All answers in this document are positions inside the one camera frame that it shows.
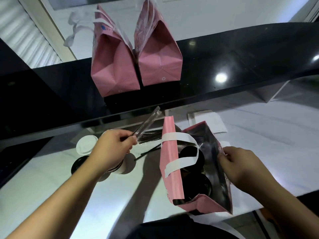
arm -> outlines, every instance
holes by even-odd
[[[82,166],[7,238],[69,238],[99,178],[137,143],[135,136],[120,142],[120,137],[131,134],[126,130],[104,133]]]
[[[250,150],[225,147],[218,156],[229,180],[267,208],[285,234],[296,238],[319,238],[319,218],[283,188]]]

left hand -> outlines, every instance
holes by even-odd
[[[108,170],[116,167],[129,153],[133,145],[137,144],[136,136],[127,130],[108,130],[97,141],[88,162],[94,166],[99,175],[105,174]],[[128,137],[123,142],[121,137]]]

hand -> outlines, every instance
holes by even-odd
[[[133,145],[137,144],[136,136],[127,130],[108,130],[100,136],[87,159],[101,176],[116,167],[129,153]],[[121,137],[128,137],[123,142]]]
[[[250,150],[224,147],[218,159],[229,180],[240,190],[258,196],[279,185],[261,160]]]

black countertop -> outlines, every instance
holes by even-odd
[[[106,98],[91,79],[91,58],[3,76],[0,140],[70,124],[99,125],[150,113],[158,105],[169,109],[319,74],[319,60],[313,60],[318,40],[319,23],[266,24],[180,40],[181,81]],[[219,73],[227,75],[225,82],[216,81]]]

black cup lid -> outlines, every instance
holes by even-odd
[[[85,162],[85,160],[88,158],[89,156],[83,156],[83,157],[80,157],[78,158],[74,164],[72,165],[72,168],[71,168],[71,174],[73,174],[75,171],[77,171],[78,168],[80,168],[80,166]]]
[[[185,202],[191,201],[198,194],[211,196],[213,186],[202,173],[190,173],[182,179]]]
[[[178,158],[184,158],[184,157],[195,157],[197,154],[197,148],[194,146],[187,146],[182,149],[182,151],[179,153]],[[188,172],[201,172],[203,166],[205,163],[204,154],[201,150],[198,152],[198,159],[196,164],[187,166],[183,168],[184,170]]]

